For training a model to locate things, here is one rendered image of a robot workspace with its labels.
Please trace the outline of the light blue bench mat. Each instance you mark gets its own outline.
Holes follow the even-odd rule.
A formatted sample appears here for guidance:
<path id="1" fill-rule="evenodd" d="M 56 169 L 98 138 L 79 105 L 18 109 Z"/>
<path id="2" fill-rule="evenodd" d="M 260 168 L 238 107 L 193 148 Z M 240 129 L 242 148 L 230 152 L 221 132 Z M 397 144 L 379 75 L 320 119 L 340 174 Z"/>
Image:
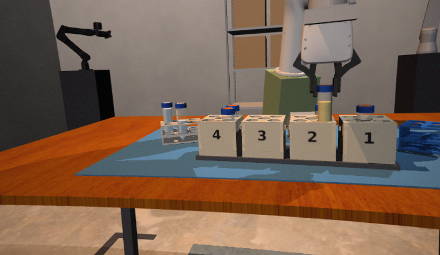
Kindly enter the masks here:
<path id="1" fill-rule="evenodd" d="M 400 169 L 196 160 L 198 142 L 164 145 L 161 128 L 74 176 L 235 179 L 410 187 L 440 190 L 440 155 L 398 149 Z"/>

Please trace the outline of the blue tube rack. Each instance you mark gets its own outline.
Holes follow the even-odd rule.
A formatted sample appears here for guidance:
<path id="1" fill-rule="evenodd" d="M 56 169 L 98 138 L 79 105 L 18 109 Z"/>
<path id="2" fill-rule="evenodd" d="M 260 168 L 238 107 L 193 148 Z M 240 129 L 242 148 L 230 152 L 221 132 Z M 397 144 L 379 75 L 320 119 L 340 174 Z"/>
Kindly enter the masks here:
<path id="1" fill-rule="evenodd" d="M 440 122 L 408 120 L 403 124 L 399 125 L 398 149 L 440 155 L 440 134 L 410 131 L 410 128 L 440 131 L 440 128 L 433 128 L 433 127 L 440 127 L 440 125 L 436 125 L 436 124 L 440 124 Z M 419 126 L 413 126 L 413 125 L 419 125 Z"/>

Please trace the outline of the conical tube with pink liquid and blue cap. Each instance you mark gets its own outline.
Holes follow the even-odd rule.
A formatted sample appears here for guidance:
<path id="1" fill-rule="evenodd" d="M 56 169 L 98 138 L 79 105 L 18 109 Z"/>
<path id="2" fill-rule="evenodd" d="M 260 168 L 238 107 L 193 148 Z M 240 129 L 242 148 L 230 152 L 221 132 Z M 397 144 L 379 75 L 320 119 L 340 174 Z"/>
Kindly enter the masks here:
<path id="1" fill-rule="evenodd" d="M 357 105 L 356 106 L 357 119 L 372 120 L 374 110 L 375 110 L 374 105 Z"/>

